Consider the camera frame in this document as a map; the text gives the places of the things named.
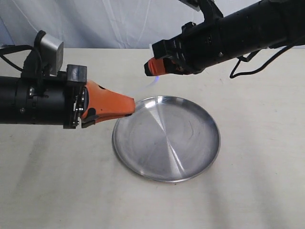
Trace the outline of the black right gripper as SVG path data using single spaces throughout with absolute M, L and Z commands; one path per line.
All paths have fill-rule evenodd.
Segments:
M 146 76 L 198 74 L 223 61 L 223 45 L 216 21 L 182 26 L 181 34 L 152 45 L 154 58 L 144 65 Z

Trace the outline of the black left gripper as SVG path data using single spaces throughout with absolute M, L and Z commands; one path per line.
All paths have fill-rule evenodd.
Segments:
M 88 92 L 88 105 L 84 111 L 84 88 Z M 81 127 L 99 122 L 131 116 L 135 111 L 133 98 L 105 89 L 93 81 L 87 82 L 87 67 L 68 64 L 64 88 L 64 129 L 75 129 L 81 116 Z

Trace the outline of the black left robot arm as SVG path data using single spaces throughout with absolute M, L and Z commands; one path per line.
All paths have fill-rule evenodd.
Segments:
M 57 76 L 44 77 L 42 90 L 32 77 L 0 78 L 1 124 L 87 128 L 134 112 L 133 98 L 88 81 L 85 66 L 69 64 Z

